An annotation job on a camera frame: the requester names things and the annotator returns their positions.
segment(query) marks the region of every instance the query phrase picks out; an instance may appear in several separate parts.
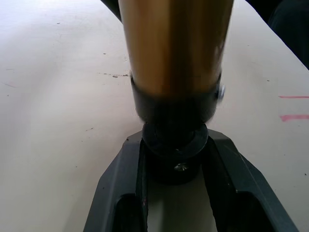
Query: gold cylinder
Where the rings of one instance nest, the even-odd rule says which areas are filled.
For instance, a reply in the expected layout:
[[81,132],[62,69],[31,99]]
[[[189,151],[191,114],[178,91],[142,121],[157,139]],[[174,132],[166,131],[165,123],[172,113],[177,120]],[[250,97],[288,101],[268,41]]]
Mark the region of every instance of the gold cylinder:
[[133,80],[154,97],[214,88],[233,0],[119,0]]

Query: white table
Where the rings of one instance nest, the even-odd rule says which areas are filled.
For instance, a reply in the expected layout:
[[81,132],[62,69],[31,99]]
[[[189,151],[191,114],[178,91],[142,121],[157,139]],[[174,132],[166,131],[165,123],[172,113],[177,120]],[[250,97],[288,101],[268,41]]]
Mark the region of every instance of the white table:
[[[82,231],[99,178],[142,128],[122,76],[122,24],[99,0],[3,0],[0,15],[0,230]],[[223,70],[227,92],[208,126],[308,231],[309,120],[280,116],[309,114],[309,99],[278,97],[308,96],[308,70],[244,0],[234,3]],[[201,175],[151,188],[162,197],[150,195],[149,232],[215,231]]]

